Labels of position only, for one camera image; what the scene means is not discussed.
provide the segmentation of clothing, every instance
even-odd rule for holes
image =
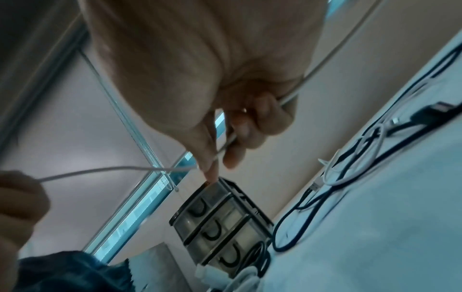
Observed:
[[[135,292],[128,260],[108,266],[84,252],[20,260],[13,292]]]

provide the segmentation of blue fabric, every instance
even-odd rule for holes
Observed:
[[[108,266],[84,252],[20,260],[13,292],[135,292],[128,260]]]

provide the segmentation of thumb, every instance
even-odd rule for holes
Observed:
[[[217,181],[218,151],[214,112],[208,113],[201,123],[178,137],[178,140],[193,154],[207,181]]]

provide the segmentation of black drawer handle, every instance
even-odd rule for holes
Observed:
[[[219,260],[220,263],[222,263],[225,267],[228,267],[228,268],[237,267],[237,265],[241,261],[241,252],[239,251],[239,248],[234,243],[232,244],[232,246],[234,247],[234,250],[236,251],[236,260],[232,263],[228,263],[223,257],[221,257]]]
[[[215,236],[210,236],[207,234],[207,232],[202,232],[202,236],[204,236],[205,239],[207,239],[208,241],[215,241],[219,239],[221,236],[221,225],[217,220],[215,220],[215,223],[217,224],[217,227],[218,227],[218,232]]]
[[[188,213],[191,214],[191,216],[199,218],[199,217],[204,216],[207,213],[207,205],[206,205],[205,201],[202,198],[201,198],[201,202],[202,202],[202,206],[203,206],[202,211],[201,212],[195,212],[194,210],[188,210]]]

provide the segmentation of human hand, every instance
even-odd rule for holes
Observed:
[[[218,178],[215,110],[237,141],[223,163],[292,123],[277,97],[303,77],[327,0],[80,0],[99,59],[130,106]]]
[[[14,288],[18,252],[49,208],[45,191],[34,179],[19,172],[0,172],[0,292]]]

